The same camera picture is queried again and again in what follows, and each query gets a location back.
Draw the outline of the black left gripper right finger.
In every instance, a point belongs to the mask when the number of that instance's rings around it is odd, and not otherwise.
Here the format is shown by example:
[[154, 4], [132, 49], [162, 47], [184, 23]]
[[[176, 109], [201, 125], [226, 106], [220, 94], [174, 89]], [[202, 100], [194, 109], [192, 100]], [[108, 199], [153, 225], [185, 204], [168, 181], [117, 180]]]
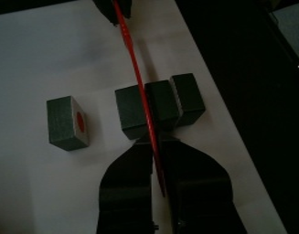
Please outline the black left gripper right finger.
[[233, 183], [216, 159], [180, 140], [162, 142], [174, 234], [248, 234]]

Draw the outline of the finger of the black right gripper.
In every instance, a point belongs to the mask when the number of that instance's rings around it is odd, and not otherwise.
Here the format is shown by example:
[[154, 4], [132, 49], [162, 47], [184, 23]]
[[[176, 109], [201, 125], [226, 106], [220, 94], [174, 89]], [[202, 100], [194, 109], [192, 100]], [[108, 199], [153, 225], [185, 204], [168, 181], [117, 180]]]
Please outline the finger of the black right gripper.
[[122, 14], [126, 17], [132, 16], [133, 0], [121, 0]]
[[99, 9], [104, 16], [108, 18], [110, 23], [117, 26], [120, 24], [114, 0], [93, 0], [97, 8]]

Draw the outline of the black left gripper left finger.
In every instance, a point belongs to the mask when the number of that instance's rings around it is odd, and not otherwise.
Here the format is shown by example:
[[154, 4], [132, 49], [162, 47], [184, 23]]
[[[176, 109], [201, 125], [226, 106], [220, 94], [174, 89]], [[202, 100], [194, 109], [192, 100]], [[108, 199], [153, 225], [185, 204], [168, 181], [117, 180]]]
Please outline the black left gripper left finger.
[[97, 234], [154, 234], [152, 173], [152, 146], [134, 144], [101, 182]]

